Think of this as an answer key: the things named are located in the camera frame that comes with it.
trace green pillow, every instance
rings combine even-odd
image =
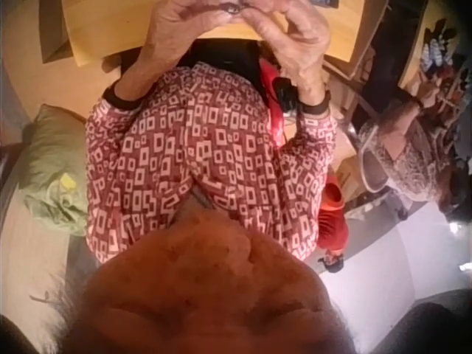
[[[42,105],[18,187],[34,218],[73,235],[87,225],[85,120]]]

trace person in patterned clothing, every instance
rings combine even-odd
[[[137,62],[88,119],[88,246],[100,262],[110,260],[167,228],[198,186],[216,209],[304,260],[316,248],[336,140],[321,80],[327,22],[306,1],[294,3],[309,6],[310,18],[289,10],[299,30],[290,37],[273,22],[262,27],[246,19],[272,45],[304,104],[296,136],[278,148],[267,129],[267,106],[248,80],[202,62],[176,67],[196,36],[239,16],[222,11],[204,24],[195,23],[200,17],[181,21],[175,11],[187,3],[154,10]],[[307,113],[321,106],[318,114]]]
[[[355,352],[301,261],[316,248],[335,142],[320,79],[329,28],[308,0],[251,4],[159,1],[138,61],[95,106],[87,242],[104,264],[74,292],[59,353]],[[298,131],[281,148],[248,80],[176,67],[198,36],[232,21],[252,26],[298,85]],[[173,220],[195,185],[215,209]]]

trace hand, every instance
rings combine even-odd
[[[280,0],[277,6],[284,7]],[[321,70],[330,44],[329,25],[308,0],[287,0],[285,9],[287,33],[260,8],[247,7],[241,16],[269,43],[281,67],[298,86],[300,100],[317,105],[325,97]]]
[[[202,0],[159,1],[138,62],[155,75],[172,69],[196,38],[232,20],[229,13],[214,9]]]
[[[437,95],[440,93],[438,82],[421,83],[418,88],[417,98],[425,108],[430,108],[436,104]]]

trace black strap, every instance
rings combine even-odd
[[[326,91],[323,101],[319,105],[306,105],[303,102],[299,101],[299,110],[306,114],[320,115],[328,110],[330,107],[331,101],[331,92]]]
[[[115,94],[115,86],[117,85],[118,80],[113,83],[110,87],[108,87],[105,92],[103,93],[103,99],[110,103],[113,107],[121,109],[122,111],[133,111],[141,105],[141,102],[148,96],[144,96],[136,101],[126,101],[122,100]]]

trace red object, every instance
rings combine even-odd
[[[344,199],[338,179],[328,171],[326,185],[322,192],[322,203],[318,214],[318,247],[335,254],[341,254],[347,245],[349,229],[344,217]]]
[[[271,116],[270,132],[275,145],[280,148],[285,144],[285,137],[283,136],[284,117],[283,111],[280,108],[279,101],[275,94],[273,81],[279,76],[279,70],[270,64],[266,59],[259,59],[260,65],[260,79],[263,82],[268,98],[268,109]]]
[[[318,247],[341,254],[347,245],[349,229],[347,228],[344,210],[328,212],[320,209],[318,214]]]

